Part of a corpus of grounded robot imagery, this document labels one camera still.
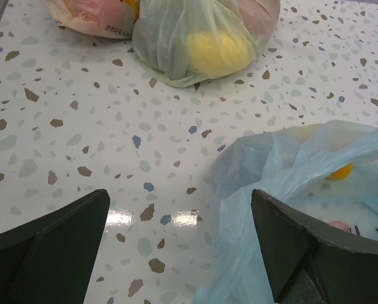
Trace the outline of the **blue printed plastic bag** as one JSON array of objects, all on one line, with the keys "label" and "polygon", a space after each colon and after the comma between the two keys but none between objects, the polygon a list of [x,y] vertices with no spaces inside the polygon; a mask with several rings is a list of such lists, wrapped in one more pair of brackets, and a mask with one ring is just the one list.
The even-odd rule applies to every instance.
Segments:
[{"label": "blue printed plastic bag", "polygon": [[[326,179],[350,162],[347,178]],[[194,302],[276,303],[253,221],[253,191],[288,206],[359,201],[378,213],[378,127],[333,120],[240,137],[210,173],[213,276]]]}]

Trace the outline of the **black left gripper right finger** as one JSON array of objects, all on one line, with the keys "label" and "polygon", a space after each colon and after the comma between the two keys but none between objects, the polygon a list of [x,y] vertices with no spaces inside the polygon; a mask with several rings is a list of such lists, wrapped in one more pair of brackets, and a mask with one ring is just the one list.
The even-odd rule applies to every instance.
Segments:
[{"label": "black left gripper right finger", "polygon": [[288,206],[254,190],[251,210],[274,302],[378,303],[378,213],[365,203]]}]

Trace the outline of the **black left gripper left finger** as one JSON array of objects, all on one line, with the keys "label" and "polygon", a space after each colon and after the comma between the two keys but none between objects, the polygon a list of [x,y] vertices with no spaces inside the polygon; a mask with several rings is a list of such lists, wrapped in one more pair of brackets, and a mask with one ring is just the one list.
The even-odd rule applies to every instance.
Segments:
[{"label": "black left gripper left finger", "polygon": [[83,303],[109,207],[98,189],[0,233],[0,303]]}]

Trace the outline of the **orange toy mango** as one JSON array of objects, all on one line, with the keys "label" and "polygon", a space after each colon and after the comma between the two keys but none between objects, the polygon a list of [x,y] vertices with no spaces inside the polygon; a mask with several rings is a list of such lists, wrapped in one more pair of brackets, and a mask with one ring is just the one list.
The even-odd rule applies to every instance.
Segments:
[{"label": "orange toy mango", "polygon": [[353,162],[350,162],[347,165],[339,168],[335,172],[328,175],[326,179],[332,180],[332,181],[343,180],[351,174],[352,170],[353,170]]}]

